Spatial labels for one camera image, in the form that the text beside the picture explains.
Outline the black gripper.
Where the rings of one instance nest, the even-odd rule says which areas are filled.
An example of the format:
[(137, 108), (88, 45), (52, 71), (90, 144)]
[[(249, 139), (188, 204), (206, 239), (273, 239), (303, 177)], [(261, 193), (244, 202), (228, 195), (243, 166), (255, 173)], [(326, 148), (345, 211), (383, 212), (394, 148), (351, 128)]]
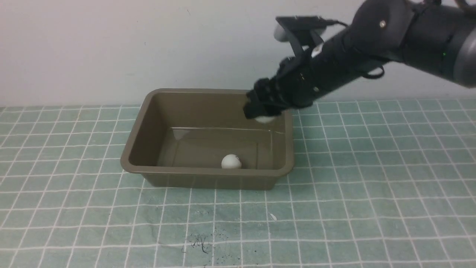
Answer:
[(322, 89), (325, 62), (318, 57), (288, 58), (271, 78), (260, 78), (247, 92), (246, 119), (276, 117), (289, 109), (309, 107), (325, 95)]

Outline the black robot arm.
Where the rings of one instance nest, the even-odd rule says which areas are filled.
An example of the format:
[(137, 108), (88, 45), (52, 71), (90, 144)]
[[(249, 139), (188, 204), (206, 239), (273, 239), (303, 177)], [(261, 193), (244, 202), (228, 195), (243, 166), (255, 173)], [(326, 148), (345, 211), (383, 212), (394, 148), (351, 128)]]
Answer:
[(379, 79), (389, 62), (475, 87), (475, 5), (440, 0), (366, 0), (350, 24), (320, 16), (278, 16), (274, 37), (294, 56), (246, 93), (247, 119), (310, 107), (358, 78)]

